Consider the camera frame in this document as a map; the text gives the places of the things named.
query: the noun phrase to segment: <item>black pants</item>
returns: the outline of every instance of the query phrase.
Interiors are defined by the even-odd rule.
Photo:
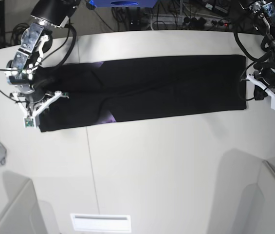
[[[42,132],[107,122],[244,110],[245,57],[177,56],[66,65],[47,90],[70,93],[40,115]],[[240,86],[245,96],[245,82]]]

